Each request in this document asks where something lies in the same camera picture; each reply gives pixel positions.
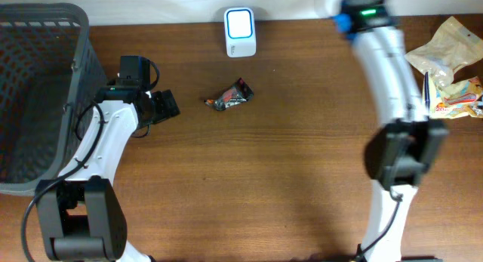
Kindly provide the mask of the beige kraft paper pouch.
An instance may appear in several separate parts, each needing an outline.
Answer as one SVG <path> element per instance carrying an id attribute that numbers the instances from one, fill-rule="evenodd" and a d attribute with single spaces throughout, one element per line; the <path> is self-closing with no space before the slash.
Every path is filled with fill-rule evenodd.
<path id="1" fill-rule="evenodd" d="M 454 82 L 454 75 L 482 59 L 482 39 L 455 17 L 449 17 L 425 45 L 409 51 L 406 60 L 440 88 Z"/>

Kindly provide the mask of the black red snack packet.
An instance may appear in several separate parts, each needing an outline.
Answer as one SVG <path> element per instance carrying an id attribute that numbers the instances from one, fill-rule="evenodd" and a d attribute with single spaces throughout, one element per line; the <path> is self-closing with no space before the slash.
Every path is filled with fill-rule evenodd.
<path id="1" fill-rule="evenodd" d="M 224 111 L 230 107 L 246 103 L 254 96 L 254 92 L 248 84 L 239 78 L 228 89 L 226 89 L 216 100 L 207 99 L 204 103 L 216 111 Z"/>

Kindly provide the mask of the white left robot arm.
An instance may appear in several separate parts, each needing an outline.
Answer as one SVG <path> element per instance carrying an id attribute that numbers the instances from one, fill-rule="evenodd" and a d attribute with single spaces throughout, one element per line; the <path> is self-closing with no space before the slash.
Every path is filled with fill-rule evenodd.
<path id="1" fill-rule="evenodd" d="M 151 60 L 123 56 L 118 76 L 100 88 L 82 111 L 92 114 L 80 145 L 57 178 L 41 180 L 22 223 L 38 214 L 47 257 L 52 261 L 151 261 L 128 241 L 128 225 L 113 189 L 118 164 L 136 131 L 178 116 L 171 91 L 156 91 L 159 74 Z"/>

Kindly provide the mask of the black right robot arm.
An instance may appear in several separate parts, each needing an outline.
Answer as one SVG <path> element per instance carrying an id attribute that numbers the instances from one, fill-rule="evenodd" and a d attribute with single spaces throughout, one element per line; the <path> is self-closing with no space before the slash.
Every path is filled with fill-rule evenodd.
<path id="1" fill-rule="evenodd" d="M 315 0 L 360 63 L 375 104 L 378 130 L 364 151 L 371 182 L 368 227 L 353 261 L 402 261 L 411 203 L 448 130 L 431 119 L 405 59 L 404 33 L 388 0 Z"/>

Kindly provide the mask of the yellow snack chip bag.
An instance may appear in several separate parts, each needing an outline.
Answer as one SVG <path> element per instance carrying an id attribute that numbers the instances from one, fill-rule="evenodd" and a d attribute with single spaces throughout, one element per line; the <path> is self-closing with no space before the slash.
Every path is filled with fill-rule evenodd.
<path id="1" fill-rule="evenodd" d="M 441 89 L 426 72 L 423 81 L 423 105 L 431 119 L 458 119 L 465 116 L 481 119 L 480 78 L 476 76 Z"/>

